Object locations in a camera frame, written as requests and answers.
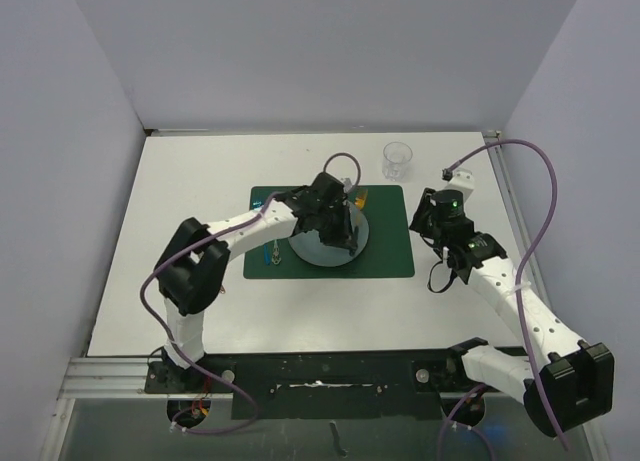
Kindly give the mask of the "gold fork green handle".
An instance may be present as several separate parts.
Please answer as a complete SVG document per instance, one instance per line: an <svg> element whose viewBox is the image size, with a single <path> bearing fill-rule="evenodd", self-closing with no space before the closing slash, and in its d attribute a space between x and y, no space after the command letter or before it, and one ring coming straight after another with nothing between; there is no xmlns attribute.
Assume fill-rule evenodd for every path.
<svg viewBox="0 0 640 461"><path fill-rule="evenodd" d="M368 189L367 188L358 189L354 198L355 206L359 210L363 210L366 205L367 198L368 198Z"/></svg>

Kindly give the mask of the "teal round plate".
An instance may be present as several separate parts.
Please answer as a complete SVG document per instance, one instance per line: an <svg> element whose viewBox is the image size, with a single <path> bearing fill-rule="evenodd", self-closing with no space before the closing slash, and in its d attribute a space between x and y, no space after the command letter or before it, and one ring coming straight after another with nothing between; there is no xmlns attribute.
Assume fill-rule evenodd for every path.
<svg viewBox="0 0 640 461"><path fill-rule="evenodd" d="M309 231L289 238L288 242L294 253L303 261L319 267L339 267L354 261L368 243L370 226L366 215L360 208L353 202L349 202L348 205L357 243L353 254L343 248L322 244L317 231Z"/></svg>

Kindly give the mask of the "dark green placemat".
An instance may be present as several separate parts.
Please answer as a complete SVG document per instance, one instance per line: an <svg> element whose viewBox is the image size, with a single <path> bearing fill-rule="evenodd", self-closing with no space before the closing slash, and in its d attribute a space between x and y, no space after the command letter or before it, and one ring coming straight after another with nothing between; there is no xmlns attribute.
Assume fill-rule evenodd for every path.
<svg viewBox="0 0 640 461"><path fill-rule="evenodd" d="M263 247L245 254L243 275L248 280L410 278L415 274L404 193L398 185L364 185L368 198L363 213L369 240L352 262L339 267L319 267L300 259L288 239L278 241L281 263L266 266Z"/></svg>

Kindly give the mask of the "gold iridescent spoon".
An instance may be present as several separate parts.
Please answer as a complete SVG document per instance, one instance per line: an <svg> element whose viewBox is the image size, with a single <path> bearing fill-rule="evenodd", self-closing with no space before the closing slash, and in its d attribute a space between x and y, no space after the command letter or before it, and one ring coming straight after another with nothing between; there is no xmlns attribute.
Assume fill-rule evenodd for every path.
<svg viewBox="0 0 640 461"><path fill-rule="evenodd" d="M273 265L279 265L281 263L281 254L279 243L277 240L273 243L272 254L271 254L271 263Z"/></svg>

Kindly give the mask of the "clear plastic cup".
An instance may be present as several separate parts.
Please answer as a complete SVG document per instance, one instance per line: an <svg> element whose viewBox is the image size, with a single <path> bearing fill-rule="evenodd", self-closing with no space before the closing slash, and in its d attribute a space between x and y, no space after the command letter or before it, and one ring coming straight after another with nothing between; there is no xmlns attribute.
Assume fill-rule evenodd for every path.
<svg viewBox="0 0 640 461"><path fill-rule="evenodd" d="M383 149L382 173L387 180L401 181L408 172L413 151L405 143L394 141Z"/></svg>

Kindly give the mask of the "blue plastic spoon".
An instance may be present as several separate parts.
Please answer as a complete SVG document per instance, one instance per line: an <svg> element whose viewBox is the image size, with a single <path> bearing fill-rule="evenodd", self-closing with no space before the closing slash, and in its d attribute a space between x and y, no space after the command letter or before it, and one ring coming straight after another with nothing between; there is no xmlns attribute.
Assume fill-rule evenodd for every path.
<svg viewBox="0 0 640 461"><path fill-rule="evenodd" d="M253 200L251 207L254 210L260 210L262 208L262 206L264 205L264 201L263 200ZM269 245L267 243L265 243L263 245L263 258L264 258L264 263L266 266L269 266L271 264L271 254L269 251Z"/></svg>

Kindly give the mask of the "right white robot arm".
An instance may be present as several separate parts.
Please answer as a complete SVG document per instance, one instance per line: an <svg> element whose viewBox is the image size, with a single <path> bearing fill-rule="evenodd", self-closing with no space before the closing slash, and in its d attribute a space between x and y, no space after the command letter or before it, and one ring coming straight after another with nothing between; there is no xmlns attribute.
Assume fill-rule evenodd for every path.
<svg viewBox="0 0 640 461"><path fill-rule="evenodd" d="M484 383L521 403L543 434L555 437L611 411L614 356L567 327L525 283L506 250L476 230L456 189L423 191L410 224L450 271L518 337L528 355L511 357L476 338L453 347L445 365L459 390Z"/></svg>

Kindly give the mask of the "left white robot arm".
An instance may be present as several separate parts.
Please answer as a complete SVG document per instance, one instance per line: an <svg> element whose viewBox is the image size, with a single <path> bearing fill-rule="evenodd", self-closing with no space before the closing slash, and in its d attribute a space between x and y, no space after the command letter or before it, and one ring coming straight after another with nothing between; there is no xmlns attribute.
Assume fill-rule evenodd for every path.
<svg viewBox="0 0 640 461"><path fill-rule="evenodd" d="M167 316L164 357L168 380L180 391L200 386L204 368L204 312L218 297L228 264L271 241L313 233L318 244L352 259L359 250L349 195L332 175L321 172L309 185L270 194L249 212L214 222L183 221L162 255L152 278L158 281Z"/></svg>

